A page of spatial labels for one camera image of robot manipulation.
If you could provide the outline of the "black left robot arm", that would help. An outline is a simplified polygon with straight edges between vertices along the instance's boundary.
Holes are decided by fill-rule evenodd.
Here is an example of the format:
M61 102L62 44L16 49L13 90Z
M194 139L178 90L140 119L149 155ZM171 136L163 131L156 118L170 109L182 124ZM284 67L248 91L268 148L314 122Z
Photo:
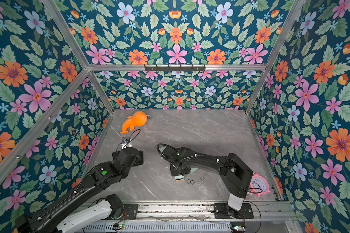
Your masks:
M90 198L125 179L132 167L142 165L143 151L129 147L113 153L113 160L93 167L84 179L44 209L21 215L15 221L19 233L58 233L57 226Z

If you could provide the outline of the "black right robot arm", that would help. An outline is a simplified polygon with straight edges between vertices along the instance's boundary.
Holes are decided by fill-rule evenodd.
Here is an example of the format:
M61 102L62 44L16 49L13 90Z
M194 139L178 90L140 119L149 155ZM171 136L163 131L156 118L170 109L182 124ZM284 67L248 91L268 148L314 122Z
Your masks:
M192 168L218 174L229 192L229 198L225 210L214 213L230 218L243 216L243 204L249 192L253 171L237 154L213 156L162 143L157 144L157 152L169 162L173 177L187 175Z

